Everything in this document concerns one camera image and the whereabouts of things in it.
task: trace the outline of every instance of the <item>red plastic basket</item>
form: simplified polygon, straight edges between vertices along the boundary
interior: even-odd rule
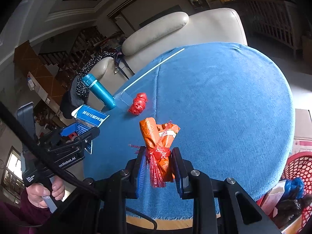
[[[312,194],[312,152],[300,152],[288,158],[281,179],[301,177],[305,183],[305,194]],[[312,215],[311,205],[302,212],[303,227]]]

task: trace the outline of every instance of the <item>black and white patterned cloth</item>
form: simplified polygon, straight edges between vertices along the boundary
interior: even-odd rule
[[[112,57],[113,58],[114,53],[110,52],[102,52],[98,56],[92,58],[90,61],[87,62],[86,65],[82,67],[78,74],[78,80],[77,80],[77,86],[76,86],[76,93],[81,98],[86,98],[89,96],[89,88],[86,87],[83,82],[82,78],[86,76],[90,70],[94,67],[95,64],[97,64],[100,60],[106,58],[106,57]]]

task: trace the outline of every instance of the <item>table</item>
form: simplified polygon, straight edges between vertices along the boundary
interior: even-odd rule
[[[145,92],[146,109],[133,116],[119,108],[106,113],[86,153],[85,177],[96,180],[123,169],[144,145],[139,121],[154,117],[172,120],[181,128],[172,147],[210,178],[235,178],[257,200],[280,179],[294,135],[294,108],[289,85],[279,68],[264,54],[238,43],[185,46],[126,90],[135,97]],[[160,55],[123,87],[182,48]],[[152,188],[149,171],[138,200],[127,206],[158,219],[189,219],[191,200],[178,196],[175,183]]]

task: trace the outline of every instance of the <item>orange package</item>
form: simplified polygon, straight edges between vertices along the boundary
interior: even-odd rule
[[[180,128],[172,123],[158,125],[154,118],[146,118],[140,121],[140,129],[147,148],[151,185],[165,187],[165,182],[173,182],[170,146]]]

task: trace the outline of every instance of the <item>teal thermos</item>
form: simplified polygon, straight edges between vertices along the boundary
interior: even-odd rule
[[[87,74],[82,78],[82,82],[110,110],[116,106],[114,97],[104,88],[104,86],[94,77],[94,75]]]

